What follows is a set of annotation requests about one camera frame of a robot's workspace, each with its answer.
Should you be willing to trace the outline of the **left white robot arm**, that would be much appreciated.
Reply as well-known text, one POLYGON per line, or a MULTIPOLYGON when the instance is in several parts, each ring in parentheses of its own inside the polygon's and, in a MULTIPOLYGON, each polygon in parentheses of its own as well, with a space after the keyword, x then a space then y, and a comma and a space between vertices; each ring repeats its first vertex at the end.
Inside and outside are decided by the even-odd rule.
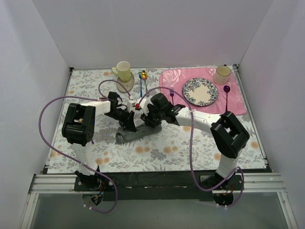
POLYGON ((120 96, 115 92, 109 93, 108 99, 93 101, 85 104, 71 103, 68 106, 62 127, 62 136, 71 144, 81 165, 75 174, 80 182, 89 190, 96 191, 101 187, 102 178, 93 156, 93 136, 95 118, 106 115, 119 121, 123 130, 135 132, 134 111, 121 108, 120 96))

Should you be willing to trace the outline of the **grey cloth napkin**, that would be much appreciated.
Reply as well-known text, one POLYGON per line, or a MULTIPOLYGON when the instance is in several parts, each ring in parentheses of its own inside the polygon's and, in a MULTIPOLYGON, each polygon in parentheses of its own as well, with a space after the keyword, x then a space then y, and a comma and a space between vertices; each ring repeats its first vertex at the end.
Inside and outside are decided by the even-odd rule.
POLYGON ((146 126, 145 124, 141 124, 136 127, 136 132, 123 130, 122 127, 118 128, 118 131, 115 135, 117 144, 124 144, 128 142, 136 141, 140 138, 156 134, 162 130, 162 126, 158 125, 157 127, 146 126))

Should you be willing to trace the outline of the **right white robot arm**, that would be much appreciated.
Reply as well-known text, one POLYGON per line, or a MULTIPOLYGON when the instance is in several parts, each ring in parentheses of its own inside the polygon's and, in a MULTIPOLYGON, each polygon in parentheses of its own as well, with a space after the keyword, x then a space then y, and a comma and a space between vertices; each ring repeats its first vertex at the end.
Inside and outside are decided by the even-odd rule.
POLYGON ((143 111, 141 119, 148 126, 155 127, 161 121, 166 121, 169 124, 189 126, 191 129, 212 134, 221 153, 221 159, 215 172, 216 185, 207 191, 216 188, 225 190, 233 184, 232 176, 239 169, 237 160, 250 135, 232 112, 208 114, 192 110, 183 104, 173 105, 162 93, 151 99, 140 98, 135 108, 143 111))

